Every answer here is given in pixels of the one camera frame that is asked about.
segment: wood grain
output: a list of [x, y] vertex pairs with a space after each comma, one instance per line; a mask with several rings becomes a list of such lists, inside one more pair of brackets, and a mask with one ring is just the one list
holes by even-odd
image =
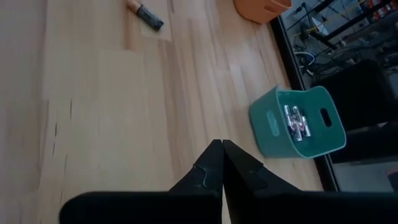
[[289, 86], [271, 28], [231, 0], [144, 3], [165, 32], [122, 0], [2, 3], [1, 223], [56, 223], [91, 190], [168, 190], [212, 139], [322, 189], [312, 160], [265, 158], [254, 141], [249, 105]]

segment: teal plastic basket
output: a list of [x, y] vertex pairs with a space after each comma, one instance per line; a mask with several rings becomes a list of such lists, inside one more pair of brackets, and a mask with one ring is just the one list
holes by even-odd
[[[305, 112], [311, 136], [293, 141], [287, 127], [284, 105], [298, 106]], [[331, 124], [321, 114], [327, 111]], [[346, 134], [328, 91], [317, 86], [307, 91], [279, 90], [276, 86], [255, 101], [249, 109], [257, 145], [266, 157], [314, 158], [341, 149]]]

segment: wooden floor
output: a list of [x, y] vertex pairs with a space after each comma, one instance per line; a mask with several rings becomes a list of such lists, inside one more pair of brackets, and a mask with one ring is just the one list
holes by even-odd
[[271, 28], [232, 0], [145, 0], [158, 34], [122, 0], [1, 4], [0, 223], [56, 223], [92, 190], [168, 190], [212, 139], [322, 189], [313, 161], [256, 147], [248, 107], [288, 83]]

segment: orange basket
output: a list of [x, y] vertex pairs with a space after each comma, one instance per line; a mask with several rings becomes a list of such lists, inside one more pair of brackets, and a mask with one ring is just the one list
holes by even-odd
[[292, 7], [291, 0], [234, 0], [234, 3], [241, 16], [260, 24], [269, 22]]

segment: black frame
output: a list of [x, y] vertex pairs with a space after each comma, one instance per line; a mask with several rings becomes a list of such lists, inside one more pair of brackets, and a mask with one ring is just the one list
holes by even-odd
[[[305, 90], [302, 73], [294, 57], [292, 46], [289, 42], [289, 36], [286, 33], [282, 18], [276, 17], [270, 21], [271, 28], [274, 31], [275, 41], [279, 48], [280, 56], [285, 65], [286, 75], [293, 90]], [[332, 168], [332, 162], [329, 155], [320, 156], [314, 159], [317, 166], [322, 187], [325, 191], [339, 192], [335, 173]]]

